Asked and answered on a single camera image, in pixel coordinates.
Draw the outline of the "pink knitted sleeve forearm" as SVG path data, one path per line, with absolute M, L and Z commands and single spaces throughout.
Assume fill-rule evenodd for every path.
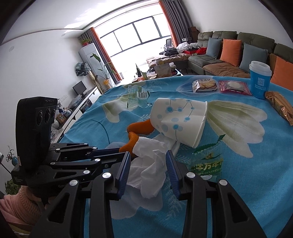
M 40 202 L 28 186 L 22 186 L 16 195 L 5 195 L 1 199 L 1 212 L 10 225 L 32 230 L 42 216 Z

